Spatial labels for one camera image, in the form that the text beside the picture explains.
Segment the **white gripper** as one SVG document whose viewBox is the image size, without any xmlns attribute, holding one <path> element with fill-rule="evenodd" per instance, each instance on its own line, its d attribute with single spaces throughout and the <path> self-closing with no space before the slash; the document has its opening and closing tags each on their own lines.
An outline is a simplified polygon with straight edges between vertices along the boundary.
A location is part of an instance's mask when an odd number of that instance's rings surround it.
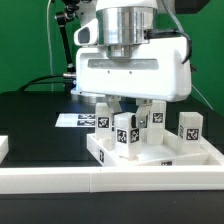
<svg viewBox="0 0 224 224">
<path fill-rule="evenodd" d="M 121 113 L 121 97 L 136 100 L 134 123 L 147 126 L 152 100 L 182 101 L 191 92 L 190 62 L 183 37 L 152 39 L 135 45 L 130 58 L 110 59 L 104 47 L 83 47 L 76 55 L 78 89 L 108 95 L 112 114 Z"/>
</svg>

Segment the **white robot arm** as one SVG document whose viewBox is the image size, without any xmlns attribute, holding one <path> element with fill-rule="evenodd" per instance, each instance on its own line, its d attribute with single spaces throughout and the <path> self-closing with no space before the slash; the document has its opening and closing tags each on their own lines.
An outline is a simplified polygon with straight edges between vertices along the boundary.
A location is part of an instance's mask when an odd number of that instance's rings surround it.
<svg viewBox="0 0 224 224">
<path fill-rule="evenodd" d="M 196 14 L 209 2 L 97 0 L 95 17 L 74 33 L 77 90 L 103 95 L 114 113 L 122 97 L 134 98 L 135 126 L 144 127 L 152 101 L 182 101 L 191 92 L 191 39 L 180 24 L 156 28 L 156 16 Z"/>
</svg>

